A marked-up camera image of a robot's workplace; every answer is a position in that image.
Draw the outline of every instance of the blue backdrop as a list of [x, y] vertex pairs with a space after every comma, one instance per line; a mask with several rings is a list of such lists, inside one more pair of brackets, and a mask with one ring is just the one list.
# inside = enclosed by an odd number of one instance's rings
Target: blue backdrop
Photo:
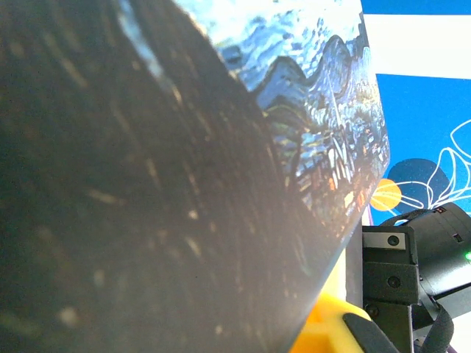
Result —
[[[362, 4], [365, 14], [471, 14], [468, 1]], [[448, 201], [471, 214], [471, 122], [465, 124], [471, 119], [471, 80], [378, 75], [378, 84], [391, 144], [384, 177], [398, 184], [402, 197], [391, 211], [372, 210], [375, 224], [392, 213]]]

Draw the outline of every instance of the white line drawing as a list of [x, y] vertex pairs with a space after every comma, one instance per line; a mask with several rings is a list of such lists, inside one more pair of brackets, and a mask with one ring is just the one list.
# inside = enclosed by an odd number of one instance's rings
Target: white line drawing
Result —
[[[457, 127], [455, 127], [452, 130], [452, 132], [450, 133], [450, 139], [453, 146], [444, 147], [440, 151], [435, 170], [430, 175], [427, 182], [410, 181], [410, 182], [396, 183], [396, 185], [418, 184], [426, 188], [427, 196], [428, 196], [427, 204], [424, 204], [423, 202], [417, 199], [411, 198], [411, 197], [407, 197], [404, 195], [397, 195], [396, 193], [382, 190], [384, 188], [388, 188], [390, 185], [382, 185], [379, 188], [377, 188], [372, 196], [372, 200], [375, 201], [380, 206], [383, 206], [385, 209], [387, 209], [388, 206], [385, 205], [383, 202], [381, 202], [381, 199], [382, 200], [391, 199], [391, 200], [399, 201], [399, 203], [407, 204], [408, 206], [413, 207], [415, 209], [422, 209], [422, 208], [433, 209], [443, 204], [446, 204], [448, 202], [457, 202], [460, 200], [471, 199], [471, 193], [469, 192], [471, 191], [471, 155], [466, 153], [465, 150], [463, 150], [460, 147], [460, 145], [456, 142], [455, 136], [454, 136], [457, 131], [459, 131], [463, 126], [466, 126], [469, 123], [471, 123], [471, 119], [466, 120], [465, 122], [459, 124]], [[438, 197], [436, 197], [436, 194], [435, 195], [433, 194], [433, 188], [430, 186], [430, 183], [431, 183], [431, 180], [435, 177], [436, 172], [438, 171], [439, 166], [442, 163], [445, 153], [448, 153], [451, 159], [452, 175], [450, 178], [450, 182], [448, 183], [448, 186], [445, 188], [445, 190], [443, 190], [438, 195]], [[461, 188], [457, 188], [457, 180], [456, 180], [457, 160], [461, 161], [462, 165], [466, 168], [466, 172], [467, 172], [466, 185]], [[393, 216], [397, 215], [396, 212], [393, 210], [388, 210], [388, 211]]]

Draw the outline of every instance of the black metal bracket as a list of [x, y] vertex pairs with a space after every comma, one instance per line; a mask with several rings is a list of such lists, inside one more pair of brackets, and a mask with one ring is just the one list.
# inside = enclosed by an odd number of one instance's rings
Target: black metal bracket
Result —
[[413, 352], [411, 306], [420, 304], [414, 230], [363, 227], [364, 308], [401, 353]]

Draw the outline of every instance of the yellow object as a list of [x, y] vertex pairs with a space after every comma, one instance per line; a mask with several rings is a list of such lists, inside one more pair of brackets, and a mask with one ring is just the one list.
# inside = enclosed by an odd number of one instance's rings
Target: yellow object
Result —
[[291, 353], [363, 353], [342, 319], [346, 313], [371, 320], [359, 307], [321, 293]]
[[327, 281], [325, 281], [324, 287], [322, 288], [323, 293], [330, 294], [336, 298], [345, 300], [347, 298], [346, 288], [346, 272], [347, 264], [345, 259], [345, 250], [340, 254], [336, 265], [330, 272]]
[[403, 195], [399, 187], [390, 179], [382, 179], [373, 193], [371, 205], [378, 211], [389, 211], [395, 208]]

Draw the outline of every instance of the screw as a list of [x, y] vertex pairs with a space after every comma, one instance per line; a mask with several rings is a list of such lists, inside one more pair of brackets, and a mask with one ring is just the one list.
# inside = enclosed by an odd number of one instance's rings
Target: screw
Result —
[[367, 304], [365, 307], [366, 313], [369, 315], [370, 318], [377, 318], [380, 315], [380, 310], [376, 305]]
[[391, 235], [389, 238], [388, 238], [388, 244], [390, 246], [397, 246], [399, 244], [399, 238], [395, 235]]
[[391, 276], [388, 278], [388, 285], [392, 288], [398, 288], [400, 287], [400, 279], [396, 276]]

